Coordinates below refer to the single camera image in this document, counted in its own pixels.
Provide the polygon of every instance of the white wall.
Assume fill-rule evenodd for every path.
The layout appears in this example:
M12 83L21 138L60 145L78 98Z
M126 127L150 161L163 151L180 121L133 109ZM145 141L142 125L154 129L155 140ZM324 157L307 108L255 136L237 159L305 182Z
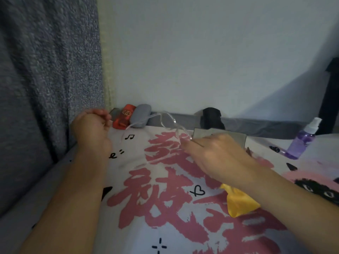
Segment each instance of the white wall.
M307 121L339 47L339 0L113 0L117 106Z

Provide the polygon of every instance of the yellow cloth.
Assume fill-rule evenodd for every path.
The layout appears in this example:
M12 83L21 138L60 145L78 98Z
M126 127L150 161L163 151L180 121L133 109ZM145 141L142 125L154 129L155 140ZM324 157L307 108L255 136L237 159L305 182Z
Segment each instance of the yellow cloth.
M237 188L222 184L220 188L227 191L227 209L231 217L238 217L260 208L260 204Z

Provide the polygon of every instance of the transparent plastic string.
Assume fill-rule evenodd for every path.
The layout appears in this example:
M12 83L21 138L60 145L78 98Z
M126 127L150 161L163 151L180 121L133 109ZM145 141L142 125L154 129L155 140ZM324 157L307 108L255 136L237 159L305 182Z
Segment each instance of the transparent plastic string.
M165 127L165 125L164 125L164 123L163 123L163 120L162 120L164 114L167 114L167 115L172 119L174 128L167 128L167 127ZM178 124L178 123L176 122L176 120L174 119L174 117L173 117L170 113L168 113L167 111L162 111L162 112L157 112L157 113L155 113L155 114L153 114L153 115L150 115L150 116L144 118L143 120L140 120L140 121L138 121L138 122L135 122L135 123L130 124L130 125L125 129L124 133L122 134L121 139L120 139L120 143L122 143L122 140L124 139L124 137L125 137L125 135L126 135L126 131L127 131L130 127L132 127L132 126L134 126L134 125L137 125L137 124L140 124L140 123L143 123L143 122L147 121L148 119L150 119L150 118L152 118L152 117L155 117L155 116L160 116L160 123L161 123L161 125L162 125L164 128L169 129L169 130L176 129L176 131L175 131L175 136L176 136L176 138L177 138L178 141L179 141L179 147L180 147L180 145L181 145L181 141L180 141L180 137L179 137L179 130L183 130L183 131L185 132L185 134L189 137L189 139L192 140L192 137L189 135L189 133L187 132L186 128L184 128L182 125ZM139 164L139 165L133 167L132 170L134 170L134 169L136 169L136 168L138 168L138 167L140 167L140 166L145 166L145 165L147 165L147 164L152 164L152 163L159 162L159 161L161 161L161 160L163 160L163 159L170 158L170 157L175 156L175 155L177 155L177 154L178 154L177 152L174 152L174 153L168 154L168 155L166 155L166 156L164 156L164 157L157 158L157 159L154 159L154 160L152 160L152 161L147 161L147 162L145 162L145 163L142 163L142 164Z

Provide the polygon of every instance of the forearm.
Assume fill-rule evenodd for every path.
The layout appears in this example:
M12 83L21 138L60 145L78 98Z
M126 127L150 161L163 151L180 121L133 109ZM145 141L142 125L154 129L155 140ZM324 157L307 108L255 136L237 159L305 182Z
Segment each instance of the forearm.
M314 253L337 253L339 208L276 172L258 168L243 188Z
M91 253L106 167L107 159L99 151L77 152L21 254Z

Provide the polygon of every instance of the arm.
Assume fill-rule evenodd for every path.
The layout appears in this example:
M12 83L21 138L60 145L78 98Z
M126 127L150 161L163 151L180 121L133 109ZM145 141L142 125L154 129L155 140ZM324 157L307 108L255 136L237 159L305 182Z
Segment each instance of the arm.
M260 166L229 135L182 143L208 175L251 196L314 253L337 253L339 208Z
M89 110L72 123L78 151L20 254L91 253L112 149L110 118L107 111Z

